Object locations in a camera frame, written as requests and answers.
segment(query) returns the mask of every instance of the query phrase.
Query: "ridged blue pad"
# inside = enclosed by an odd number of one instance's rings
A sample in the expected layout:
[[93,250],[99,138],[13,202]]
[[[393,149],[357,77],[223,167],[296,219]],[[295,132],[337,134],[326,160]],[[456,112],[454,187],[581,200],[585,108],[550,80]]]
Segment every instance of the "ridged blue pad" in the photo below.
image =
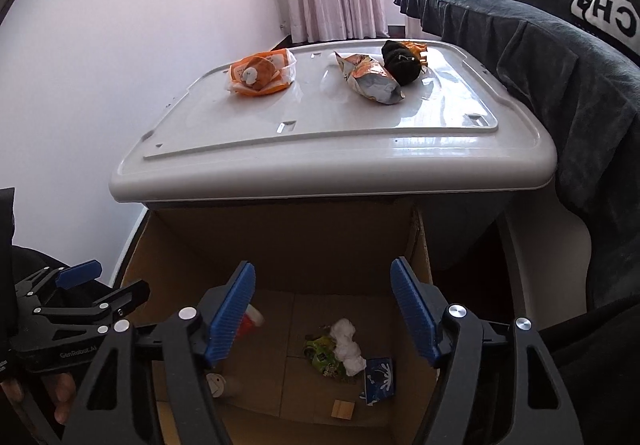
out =
[[255,269],[250,263],[244,265],[236,281],[230,286],[225,300],[209,325],[209,343],[204,357],[209,365],[226,359],[234,343],[242,315],[249,306],[255,292]]
[[436,345],[437,329],[422,299],[419,285],[414,271],[405,266],[401,259],[396,259],[391,265],[391,288],[418,354],[435,366],[440,359],[440,350]]
[[68,290],[74,286],[79,286],[85,282],[98,279],[102,273],[102,265],[95,259],[82,263],[82,265],[72,266],[58,274],[56,286]]

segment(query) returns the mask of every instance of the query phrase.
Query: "screw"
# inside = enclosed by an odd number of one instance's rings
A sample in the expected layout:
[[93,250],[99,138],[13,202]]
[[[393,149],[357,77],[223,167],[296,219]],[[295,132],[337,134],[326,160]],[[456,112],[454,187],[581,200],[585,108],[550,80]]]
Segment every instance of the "screw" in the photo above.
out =
[[130,326],[131,324],[127,319],[121,319],[113,325],[113,329],[116,333],[123,333],[127,331]]
[[178,317],[180,317],[182,320],[191,320],[194,316],[196,316],[197,313],[198,311],[196,310],[196,308],[187,306],[186,308],[182,308],[180,311],[178,311]]
[[520,317],[519,319],[516,319],[516,326],[522,331],[529,331],[531,329],[531,321],[525,317]]
[[456,319],[462,319],[466,315],[466,308],[460,304],[452,304],[449,306],[449,315]]

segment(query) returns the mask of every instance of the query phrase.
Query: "open cardboard box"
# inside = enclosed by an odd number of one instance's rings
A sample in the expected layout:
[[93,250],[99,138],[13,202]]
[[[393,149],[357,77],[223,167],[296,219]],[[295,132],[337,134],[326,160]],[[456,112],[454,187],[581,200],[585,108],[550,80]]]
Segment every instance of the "open cardboard box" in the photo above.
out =
[[[166,208],[150,216],[123,282],[150,284],[130,319],[156,323],[196,305],[240,261],[255,266],[252,304],[265,324],[219,364],[242,386],[216,400],[234,445],[410,445],[436,374],[418,357],[391,292],[389,269],[400,255],[431,282],[422,220],[408,200]],[[393,358],[393,398],[368,407],[358,397],[362,374],[356,383],[332,380],[303,358],[305,335],[341,317],[356,326],[365,358]],[[161,362],[154,384],[164,439],[178,444]],[[351,420],[331,417],[336,399],[355,402]]]

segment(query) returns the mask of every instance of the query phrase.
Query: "blue package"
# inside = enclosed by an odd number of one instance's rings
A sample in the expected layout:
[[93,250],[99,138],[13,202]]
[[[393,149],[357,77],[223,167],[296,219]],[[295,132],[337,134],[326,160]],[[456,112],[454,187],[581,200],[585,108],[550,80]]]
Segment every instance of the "blue package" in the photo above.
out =
[[364,400],[367,405],[389,398],[396,393],[394,363],[391,359],[368,359],[364,370]]

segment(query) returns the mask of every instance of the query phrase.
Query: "white tissue paper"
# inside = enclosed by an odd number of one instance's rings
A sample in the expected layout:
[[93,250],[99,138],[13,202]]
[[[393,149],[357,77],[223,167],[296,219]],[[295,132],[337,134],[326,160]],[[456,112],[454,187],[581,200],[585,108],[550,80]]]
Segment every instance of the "white tissue paper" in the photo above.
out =
[[367,361],[360,354],[360,346],[353,341],[355,332],[356,328],[349,319],[338,320],[329,332],[335,340],[335,358],[342,362],[348,377],[354,377],[367,367]]

